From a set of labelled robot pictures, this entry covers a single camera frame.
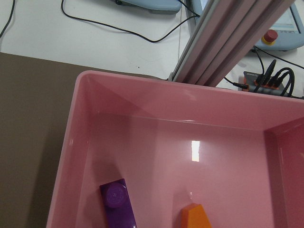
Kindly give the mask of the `teach pendant with red button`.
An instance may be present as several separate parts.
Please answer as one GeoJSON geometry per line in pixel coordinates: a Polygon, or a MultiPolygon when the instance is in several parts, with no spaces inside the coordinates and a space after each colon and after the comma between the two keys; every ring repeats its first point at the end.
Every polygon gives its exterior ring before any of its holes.
{"type": "Polygon", "coordinates": [[[289,9],[270,28],[278,34],[272,45],[260,39],[255,46],[263,50],[287,51],[300,48],[304,45],[304,20],[301,19],[298,9],[293,3],[289,9]]]}

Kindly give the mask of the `orange sloped block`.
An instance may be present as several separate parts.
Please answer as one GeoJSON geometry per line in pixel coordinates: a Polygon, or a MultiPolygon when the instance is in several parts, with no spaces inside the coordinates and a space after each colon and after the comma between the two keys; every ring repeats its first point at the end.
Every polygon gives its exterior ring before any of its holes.
{"type": "Polygon", "coordinates": [[[201,204],[192,203],[181,209],[181,228],[212,228],[201,204]]]}

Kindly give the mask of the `grey orange USB hub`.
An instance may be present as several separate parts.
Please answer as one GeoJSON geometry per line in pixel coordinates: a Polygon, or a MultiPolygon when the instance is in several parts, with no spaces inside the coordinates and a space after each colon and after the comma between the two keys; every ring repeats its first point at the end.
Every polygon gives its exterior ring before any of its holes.
{"type": "Polygon", "coordinates": [[[276,60],[273,60],[263,74],[244,71],[244,85],[242,91],[291,97],[295,74],[289,67],[284,67],[273,74],[276,60]]]}

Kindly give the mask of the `pink plastic box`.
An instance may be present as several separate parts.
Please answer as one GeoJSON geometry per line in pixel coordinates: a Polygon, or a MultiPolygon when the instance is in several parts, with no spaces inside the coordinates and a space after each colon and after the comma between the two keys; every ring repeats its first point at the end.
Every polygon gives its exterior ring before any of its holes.
{"type": "Polygon", "coordinates": [[[47,227],[106,227],[99,187],[122,178],[140,228],[177,228],[191,203],[214,228],[301,228],[304,103],[85,71],[47,227]]]}

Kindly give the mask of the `purple sloped block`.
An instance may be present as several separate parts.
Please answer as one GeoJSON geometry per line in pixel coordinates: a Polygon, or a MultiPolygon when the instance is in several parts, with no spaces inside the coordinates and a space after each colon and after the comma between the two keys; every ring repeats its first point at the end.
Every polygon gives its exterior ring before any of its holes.
{"type": "Polygon", "coordinates": [[[136,228],[137,224],[125,179],[99,186],[109,228],[136,228]]]}

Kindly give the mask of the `aluminium frame post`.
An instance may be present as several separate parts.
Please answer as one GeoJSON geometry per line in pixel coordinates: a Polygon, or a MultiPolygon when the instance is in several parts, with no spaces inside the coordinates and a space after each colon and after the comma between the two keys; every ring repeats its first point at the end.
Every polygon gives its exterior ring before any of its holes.
{"type": "Polygon", "coordinates": [[[216,87],[293,3],[209,1],[169,81],[216,87]]]}

